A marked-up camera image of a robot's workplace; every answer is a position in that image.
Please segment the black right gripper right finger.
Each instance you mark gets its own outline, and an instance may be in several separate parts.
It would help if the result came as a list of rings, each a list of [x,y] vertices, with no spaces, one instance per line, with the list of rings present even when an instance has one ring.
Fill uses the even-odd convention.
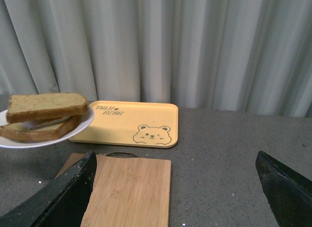
[[[255,167],[271,211],[280,227],[312,225],[312,182],[264,151]]]

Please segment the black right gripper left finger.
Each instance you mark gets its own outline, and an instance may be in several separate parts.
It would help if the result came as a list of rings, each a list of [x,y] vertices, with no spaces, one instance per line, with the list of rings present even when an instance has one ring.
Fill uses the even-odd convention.
[[[0,218],[2,227],[78,227],[89,204],[97,169],[89,152],[53,181]]]

